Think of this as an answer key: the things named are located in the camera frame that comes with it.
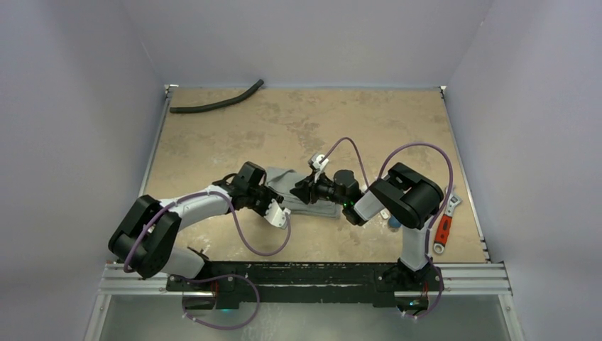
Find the grey cloth napkin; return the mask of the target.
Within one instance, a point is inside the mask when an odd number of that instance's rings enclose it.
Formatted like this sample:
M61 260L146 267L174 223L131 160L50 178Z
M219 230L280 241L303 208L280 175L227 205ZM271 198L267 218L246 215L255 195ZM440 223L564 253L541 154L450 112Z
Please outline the grey cloth napkin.
M339 205L325 200L312 202L311 192L307 192L305 188L296 190L297 183L305 178L306 175L291 168L266 168L266 185L283 197L282 206L292 214L339 219Z

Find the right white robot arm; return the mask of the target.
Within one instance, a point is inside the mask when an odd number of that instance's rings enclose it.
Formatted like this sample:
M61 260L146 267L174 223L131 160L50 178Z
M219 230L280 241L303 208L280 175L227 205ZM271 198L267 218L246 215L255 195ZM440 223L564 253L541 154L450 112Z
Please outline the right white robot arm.
M363 226L382 210L400 223L402 254L392 269L393 278L404 287L415 289L434 269L427 248L429 230L425 226L444 199L442 189L430 179L403 163L396 163L384 178L362 190L351 170L338 170L333 178L314 170L297 181L290 194L305 204L322 200L342 207L346 220Z

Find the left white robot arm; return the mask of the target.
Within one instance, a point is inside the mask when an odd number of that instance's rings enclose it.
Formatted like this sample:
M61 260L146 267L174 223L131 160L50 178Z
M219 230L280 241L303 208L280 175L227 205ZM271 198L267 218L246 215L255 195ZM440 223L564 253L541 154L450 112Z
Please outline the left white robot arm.
M193 290L207 288L212 272L200 251L176 247L178 233L220 215L235 216L249 209L274 227L290 229L290 210L283 197L268 186L264 168L245 162L206 188L181 197L157 200L138 197L108 242L109 251L123 262L126 273L150 278L163 272L184 277Z

